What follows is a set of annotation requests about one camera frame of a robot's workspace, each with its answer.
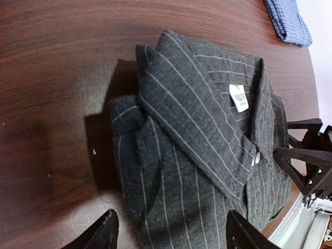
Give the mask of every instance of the folded shirt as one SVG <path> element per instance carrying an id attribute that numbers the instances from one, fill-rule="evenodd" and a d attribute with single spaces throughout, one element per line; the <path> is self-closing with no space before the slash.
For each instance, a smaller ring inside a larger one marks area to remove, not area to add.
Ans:
<path id="1" fill-rule="evenodd" d="M 288 147 L 284 105 L 262 58 L 171 31 L 136 48 L 140 92 L 110 104 L 129 215 L 148 249 L 226 249 L 230 210 L 262 231 L 291 179 L 273 158 Z M 229 85 L 242 85 L 238 113 Z"/>
<path id="2" fill-rule="evenodd" d="M 312 44 L 309 30 L 299 14 L 296 0 L 264 0 L 278 37 L 304 47 Z"/>

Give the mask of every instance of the shirt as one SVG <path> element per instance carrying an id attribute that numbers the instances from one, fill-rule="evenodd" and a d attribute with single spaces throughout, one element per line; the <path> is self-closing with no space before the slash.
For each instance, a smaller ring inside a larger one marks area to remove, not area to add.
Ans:
<path id="1" fill-rule="evenodd" d="M 300 16 L 296 0 L 264 0 L 278 37 L 304 47 L 312 44 L 310 32 Z"/>
<path id="2" fill-rule="evenodd" d="M 138 45 L 136 59 L 139 95 L 110 109 L 123 195 L 143 246 L 226 248 L 229 210 L 261 231 L 291 188 L 273 159 L 288 135 L 263 59 L 171 31 L 155 49 Z M 244 86 L 248 110 L 237 112 L 229 84 Z"/>

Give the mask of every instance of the wood grain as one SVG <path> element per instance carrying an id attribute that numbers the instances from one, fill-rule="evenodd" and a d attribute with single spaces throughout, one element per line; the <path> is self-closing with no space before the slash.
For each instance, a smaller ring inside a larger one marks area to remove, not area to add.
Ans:
<path id="1" fill-rule="evenodd" d="M 108 208 L 119 248 L 139 248 L 107 106 L 137 92 L 134 46 L 163 29 L 263 57 L 288 119 L 318 116 L 308 49 L 276 38 L 262 0 L 3 0 L 0 13 L 0 248 L 61 248 Z"/>

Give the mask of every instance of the shirt button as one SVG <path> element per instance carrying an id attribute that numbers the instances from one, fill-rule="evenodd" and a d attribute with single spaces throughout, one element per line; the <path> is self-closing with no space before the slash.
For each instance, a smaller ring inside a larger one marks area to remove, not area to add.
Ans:
<path id="1" fill-rule="evenodd" d="M 259 164 L 259 161 L 260 161 L 260 152 L 257 152 L 255 157 L 255 164 Z"/>

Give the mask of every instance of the white tag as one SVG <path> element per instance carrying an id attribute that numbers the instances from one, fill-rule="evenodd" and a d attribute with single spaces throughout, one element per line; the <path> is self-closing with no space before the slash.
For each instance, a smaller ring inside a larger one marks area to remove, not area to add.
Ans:
<path id="1" fill-rule="evenodd" d="M 243 85 L 229 85 L 229 94 L 232 97 L 239 113 L 249 108 Z"/>

